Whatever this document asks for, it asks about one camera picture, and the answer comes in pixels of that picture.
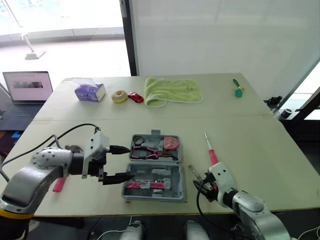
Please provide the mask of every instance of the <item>tissue box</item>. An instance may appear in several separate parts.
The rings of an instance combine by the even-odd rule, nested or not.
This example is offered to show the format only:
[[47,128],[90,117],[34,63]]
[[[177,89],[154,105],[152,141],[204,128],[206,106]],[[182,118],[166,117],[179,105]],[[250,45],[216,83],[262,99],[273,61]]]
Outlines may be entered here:
[[89,85],[80,85],[74,92],[81,101],[100,102],[106,94],[105,86],[102,83],[96,83],[96,87]]

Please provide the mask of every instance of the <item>wire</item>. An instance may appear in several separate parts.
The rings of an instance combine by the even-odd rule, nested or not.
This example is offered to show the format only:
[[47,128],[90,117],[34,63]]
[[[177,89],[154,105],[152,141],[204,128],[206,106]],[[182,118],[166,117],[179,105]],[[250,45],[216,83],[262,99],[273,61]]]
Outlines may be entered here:
[[122,231],[118,231],[118,230],[106,231],[106,232],[102,233],[102,234],[100,235],[100,237],[98,237],[96,240],[99,240],[103,235],[105,235],[105,234],[107,234],[107,233],[114,233],[114,232],[116,232],[116,233],[123,233],[124,231],[125,231],[125,230],[122,230]]
[[119,230],[106,231],[106,232],[102,233],[96,240],[99,240],[103,235],[105,235],[105,234],[107,234],[107,233],[123,233],[124,231],[125,231],[125,229],[124,229],[124,230],[121,230],[121,231],[119,231]]
[[48,142],[52,137],[54,137],[54,141],[52,141],[52,142],[48,145],[48,147],[51,147],[54,143],[56,143],[57,147],[60,148],[60,149],[62,149],[62,147],[61,147],[61,145],[60,145],[60,143],[59,143],[59,139],[62,138],[63,136],[65,136],[66,134],[70,133],[71,131],[73,131],[73,130],[75,130],[75,129],[77,129],[77,128],[80,128],[80,127],[82,127],[82,126],[93,126],[93,127],[97,128],[97,126],[94,125],[94,124],[92,124],[92,123],[83,123],[83,124],[79,124],[79,125],[76,125],[76,126],[70,128],[69,130],[65,131],[64,133],[62,133],[62,134],[61,134],[60,136],[58,136],[58,137],[57,137],[57,135],[53,134],[53,135],[51,135],[50,137],[48,137],[43,143],[41,143],[40,145],[34,147],[33,149],[31,149],[31,150],[29,150],[29,151],[26,151],[26,152],[24,152],[24,153],[22,153],[22,154],[20,154],[20,155],[18,155],[18,156],[15,156],[14,158],[9,159],[9,160],[7,160],[7,161],[3,161],[2,165],[0,166],[0,175],[2,175],[2,177],[3,177],[7,182],[9,182],[10,178],[9,178],[8,175],[3,171],[4,165],[12,162],[12,161],[15,160],[15,159],[18,159],[18,158],[24,156],[24,155],[26,155],[26,154],[29,154],[29,153],[33,152],[34,150],[38,149],[38,148],[41,147],[43,144],[45,144],[46,142]]
[[319,235],[319,230],[320,230],[320,227],[318,227],[318,230],[316,231],[316,236],[318,237],[318,240],[320,240],[320,235]]
[[45,144],[46,142],[48,142],[52,137],[54,138],[54,142],[56,143],[56,145],[58,146],[58,148],[61,149],[61,145],[60,145],[60,143],[59,143],[59,140],[58,140],[57,135],[53,134],[53,135],[51,135],[50,137],[48,137],[44,142],[40,143],[38,146],[32,148],[31,150],[26,151],[26,152],[24,152],[24,153],[21,153],[21,154],[19,154],[18,156],[15,156],[15,157],[13,157],[13,158],[11,158],[11,159],[9,159],[9,160],[4,160],[3,163],[2,163],[1,166],[0,166],[0,174],[2,175],[2,177],[3,177],[7,182],[9,182],[10,178],[9,178],[8,175],[3,171],[4,165],[12,162],[13,160],[16,160],[16,159],[24,156],[24,155],[26,155],[26,154],[29,154],[29,153],[33,152],[34,150],[36,150],[36,149],[38,149],[38,148],[40,148],[43,144]]
[[204,215],[204,213],[201,211],[200,204],[199,204],[200,189],[203,188],[204,184],[205,184],[205,182],[203,181],[203,182],[201,183],[201,186],[198,188],[198,192],[197,192],[197,194],[196,194],[196,207],[198,208],[198,211],[199,211],[201,217],[203,217],[204,220],[206,220],[206,221],[207,221],[208,223],[210,223],[211,225],[213,225],[213,226],[215,226],[216,228],[221,229],[221,230],[223,230],[223,231],[225,231],[225,232],[227,232],[227,233],[229,233],[229,234],[235,234],[235,235],[238,235],[238,236],[243,237],[243,238],[245,238],[245,239],[253,240],[253,239],[250,238],[250,237],[244,236],[244,235],[239,234],[239,233],[237,233],[237,232],[231,232],[230,230],[228,230],[228,229],[226,229],[226,228],[224,228],[224,227],[222,227],[222,226],[219,226],[219,225],[215,224],[214,222],[210,221],[210,220]]
[[29,223],[28,225],[25,227],[25,231],[24,231],[24,236],[22,240],[26,240],[28,237],[28,233],[29,233]]
[[[69,130],[65,131],[65,132],[62,133],[60,136],[58,136],[58,140],[59,140],[60,138],[62,138],[63,136],[67,135],[68,133],[70,133],[71,131],[73,131],[73,130],[75,130],[75,129],[77,129],[77,128],[80,128],[80,127],[82,127],[82,126],[93,126],[93,127],[97,128],[97,126],[94,125],[94,124],[92,124],[92,123],[79,124],[79,125],[77,125],[77,126],[74,126],[74,127],[70,128]],[[52,142],[48,145],[48,147],[51,147],[54,143],[55,143],[55,141],[52,141]]]
[[315,227],[315,228],[312,228],[312,229],[309,229],[309,230],[307,230],[307,231],[304,231],[303,233],[300,234],[300,236],[298,237],[297,240],[300,240],[303,235],[305,235],[305,234],[308,233],[308,232],[314,231],[314,230],[316,230],[316,235],[318,236],[318,230],[319,230],[319,229],[320,229],[320,225],[317,226],[317,227]]

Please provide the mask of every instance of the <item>toolbox lid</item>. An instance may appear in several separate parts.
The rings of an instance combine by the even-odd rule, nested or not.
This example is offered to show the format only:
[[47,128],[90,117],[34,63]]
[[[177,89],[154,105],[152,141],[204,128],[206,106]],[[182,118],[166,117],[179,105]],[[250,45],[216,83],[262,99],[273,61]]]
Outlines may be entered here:
[[135,134],[130,144],[129,158],[133,162],[179,163],[182,160],[180,138],[176,135],[161,135],[157,129],[151,134]]

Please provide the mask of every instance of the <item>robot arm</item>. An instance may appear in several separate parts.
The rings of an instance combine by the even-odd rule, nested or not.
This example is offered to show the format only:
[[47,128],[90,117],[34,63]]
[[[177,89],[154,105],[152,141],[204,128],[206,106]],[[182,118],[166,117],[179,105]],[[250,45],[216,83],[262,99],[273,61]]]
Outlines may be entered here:
[[1,239],[19,238],[38,209],[50,185],[58,178],[71,175],[98,177],[103,185],[119,184],[134,175],[123,172],[107,176],[104,165],[106,153],[124,154],[130,150],[109,145],[109,138],[96,131],[84,152],[76,149],[46,147],[37,151],[30,163],[18,171],[8,182],[0,198]]
[[195,187],[210,201],[231,208],[248,226],[256,240],[291,240],[284,224],[270,212],[265,201],[245,191],[238,191],[234,179],[223,162],[211,166],[206,177],[193,181]]

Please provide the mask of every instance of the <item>green cloth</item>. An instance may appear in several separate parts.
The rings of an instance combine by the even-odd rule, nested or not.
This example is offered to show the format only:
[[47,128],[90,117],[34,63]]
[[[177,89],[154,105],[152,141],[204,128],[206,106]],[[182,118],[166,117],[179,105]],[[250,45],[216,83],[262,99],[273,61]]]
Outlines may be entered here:
[[204,99],[198,83],[192,79],[164,80],[148,77],[144,84],[144,105],[164,107],[167,102],[200,103]]

